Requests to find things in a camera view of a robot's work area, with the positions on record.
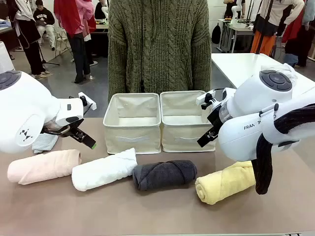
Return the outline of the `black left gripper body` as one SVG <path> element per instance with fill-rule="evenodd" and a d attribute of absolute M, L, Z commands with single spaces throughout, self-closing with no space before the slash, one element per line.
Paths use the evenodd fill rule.
<path fill-rule="evenodd" d="M 67 125 L 59 130 L 58 136 L 62 138 L 71 137 L 78 142 L 82 142 L 84 132 L 75 125 Z"/>

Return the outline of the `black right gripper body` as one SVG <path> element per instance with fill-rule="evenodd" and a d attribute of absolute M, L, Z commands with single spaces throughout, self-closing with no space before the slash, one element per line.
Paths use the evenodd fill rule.
<path fill-rule="evenodd" d="M 220 119 L 220 107 L 216 107 L 214 108 L 210 114 L 208 115 L 207 119 L 208 121 L 211 123 L 211 125 L 213 126 L 210 129 L 211 133 L 215 133 L 218 134 L 220 128 L 222 127 L 223 123 Z"/>

